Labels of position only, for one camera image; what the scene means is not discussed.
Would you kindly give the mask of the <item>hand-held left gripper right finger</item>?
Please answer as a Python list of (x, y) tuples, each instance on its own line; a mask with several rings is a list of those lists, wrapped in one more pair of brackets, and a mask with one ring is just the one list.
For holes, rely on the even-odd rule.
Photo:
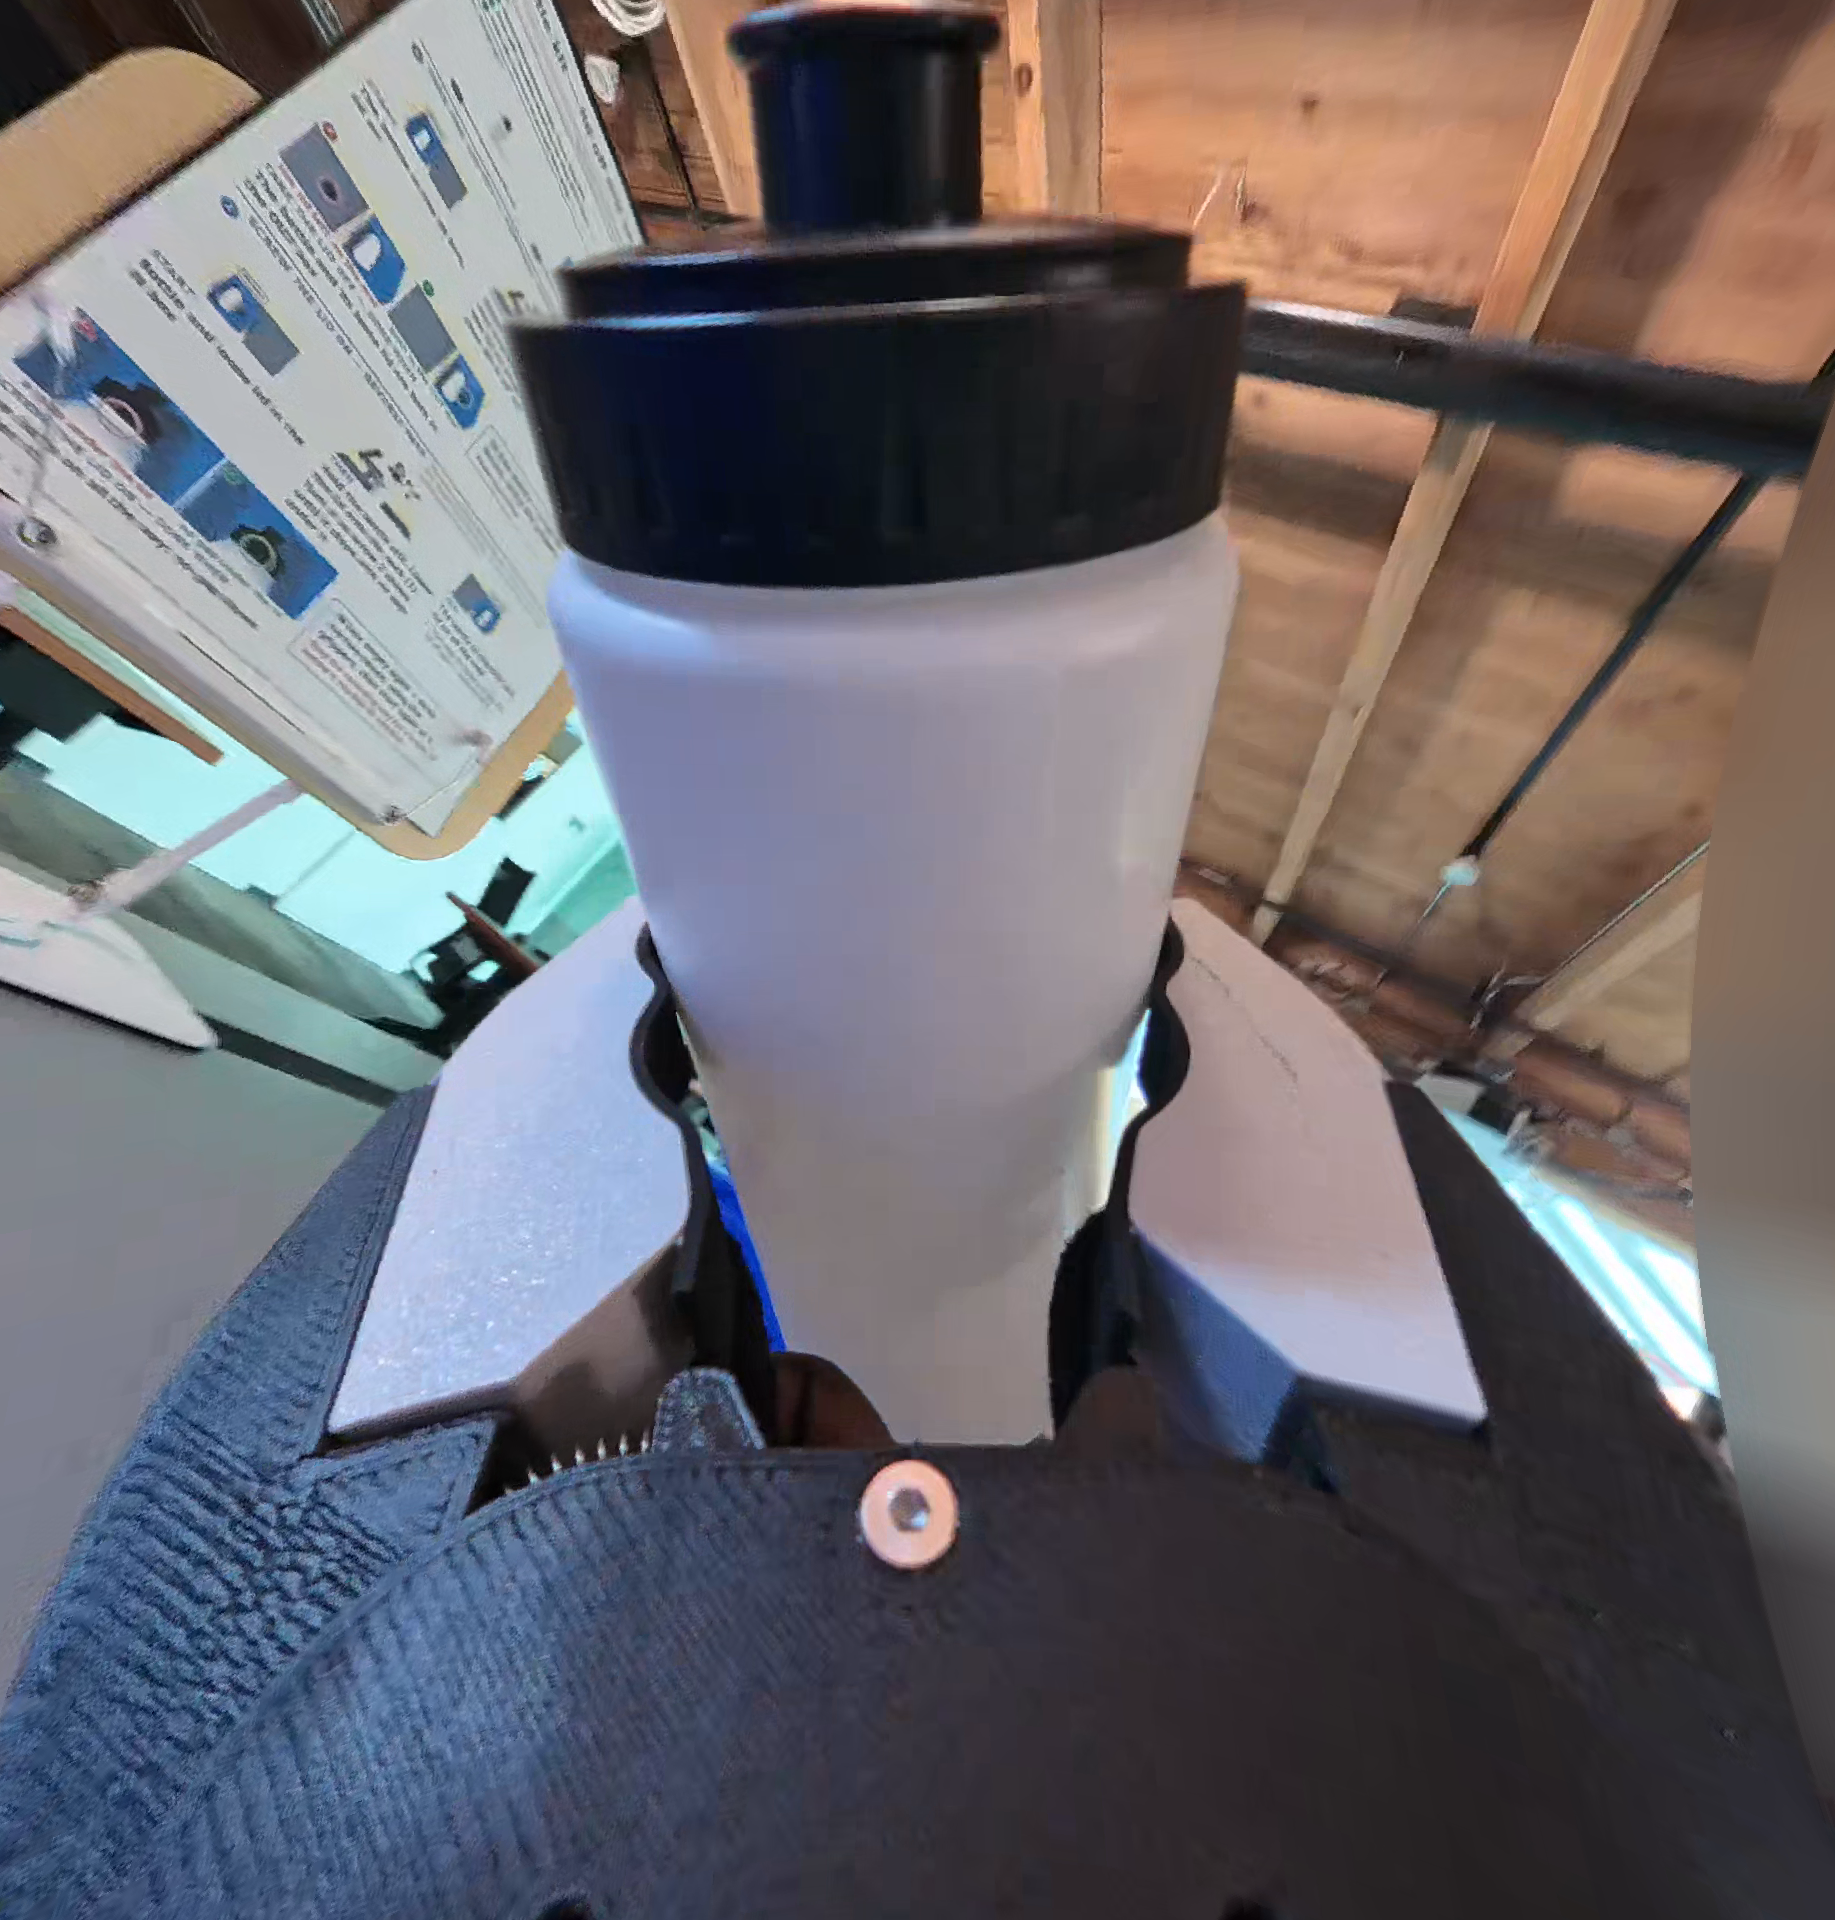
[(1479, 1437), (1486, 1393), (1356, 1033), (1198, 900), (1173, 900), (1126, 1058), (1101, 1208), (1049, 1300), (1049, 1415), (1126, 1404), (1241, 1463), (1313, 1453), (1313, 1419)]

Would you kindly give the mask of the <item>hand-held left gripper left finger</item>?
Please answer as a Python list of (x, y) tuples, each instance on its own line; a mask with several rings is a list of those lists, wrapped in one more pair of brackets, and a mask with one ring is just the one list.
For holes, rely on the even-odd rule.
[(734, 1378), (768, 1437), (767, 1317), (717, 1211), (690, 1078), (626, 900), (431, 1085), (326, 1440), (489, 1411), (531, 1450), (634, 1450), (690, 1368)]

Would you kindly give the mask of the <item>white plastic bottle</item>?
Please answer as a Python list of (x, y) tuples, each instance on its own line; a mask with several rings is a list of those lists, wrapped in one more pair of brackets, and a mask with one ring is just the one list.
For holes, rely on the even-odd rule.
[(1241, 567), (548, 608), (785, 1345), (902, 1445), (1049, 1432), (1056, 1262), (1157, 973)]

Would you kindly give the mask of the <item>black bottle lid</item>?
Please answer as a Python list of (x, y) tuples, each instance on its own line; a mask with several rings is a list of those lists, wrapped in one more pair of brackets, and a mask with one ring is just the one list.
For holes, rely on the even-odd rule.
[(780, 4), (728, 49), (761, 226), (560, 271), (510, 326), (568, 549), (665, 584), (1067, 567), (1221, 505), (1247, 291), (1178, 230), (982, 211), (966, 4)]

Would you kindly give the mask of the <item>person's left hand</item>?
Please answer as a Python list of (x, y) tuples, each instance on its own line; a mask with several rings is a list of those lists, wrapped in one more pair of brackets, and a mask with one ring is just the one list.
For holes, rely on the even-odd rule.
[(810, 1352), (768, 1360), (771, 1427), (780, 1450), (883, 1453), (891, 1427), (868, 1396), (836, 1364)]

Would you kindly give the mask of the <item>black office chair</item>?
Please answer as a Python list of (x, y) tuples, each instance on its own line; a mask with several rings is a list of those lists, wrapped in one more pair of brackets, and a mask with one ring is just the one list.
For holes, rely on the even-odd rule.
[(505, 858), (475, 900), (447, 894), (460, 922), (411, 956), (411, 977), (439, 1017), (434, 1041), (465, 1041), (507, 991), (546, 970), (548, 956), (510, 929), (531, 879), (531, 871)]

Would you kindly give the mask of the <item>wooden desk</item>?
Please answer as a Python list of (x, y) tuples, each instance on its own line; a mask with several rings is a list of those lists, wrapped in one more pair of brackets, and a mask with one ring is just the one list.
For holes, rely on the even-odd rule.
[(24, 732), (68, 738), (109, 717), (125, 731), (160, 737), (184, 755), (218, 768), (225, 752), (178, 717), (164, 700), (143, 691), (85, 645), (53, 634), (15, 600), (0, 602), (0, 712)]

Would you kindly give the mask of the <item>printed instruction sheet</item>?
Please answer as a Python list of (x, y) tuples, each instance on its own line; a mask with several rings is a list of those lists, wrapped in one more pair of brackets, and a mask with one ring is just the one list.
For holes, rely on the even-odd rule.
[(641, 237), (558, 4), (397, 4), (0, 291), (0, 567), (361, 824), (568, 712), (510, 328)]

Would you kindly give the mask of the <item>black track light bar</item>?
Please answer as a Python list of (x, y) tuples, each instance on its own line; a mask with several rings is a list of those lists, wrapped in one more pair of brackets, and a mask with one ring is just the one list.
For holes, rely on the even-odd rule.
[(1835, 350), (1788, 383), (1299, 302), (1247, 310), (1241, 374), (1743, 477), (1803, 477), (1835, 399)]

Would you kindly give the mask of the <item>wooden sign board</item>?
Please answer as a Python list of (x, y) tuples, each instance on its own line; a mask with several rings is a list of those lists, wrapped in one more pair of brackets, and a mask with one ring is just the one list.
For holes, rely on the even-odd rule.
[[(40, 293), (60, 256), (141, 204), (255, 110), (252, 84), (222, 63), (151, 48), (109, 59), (3, 128), (0, 302)], [(569, 687), (555, 678), (510, 732), (474, 752), (447, 816), (424, 831), (407, 814), (367, 809), (349, 761), (308, 746), (301, 728), (277, 717), (270, 701), (233, 691), (218, 663), (200, 661), (181, 617), (137, 567), (90, 561), (86, 539), (60, 520), (47, 533), (29, 533), (31, 517), (44, 517), (33, 503), (15, 505), (0, 491), (0, 574), (31, 593), (44, 615), (64, 622), (64, 634), (17, 615), (17, 635), (60, 641), (68, 668), (106, 672), (122, 661), (125, 700), (143, 700), (141, 679), (162, 689), (162, 700), (143, 700), (151, 728), (162, 728), (164, 701), (181, 705), (201, 720), (205, 732), (233, 738), (394, 858), (437, 860), (465, 850), (569, 717)]]

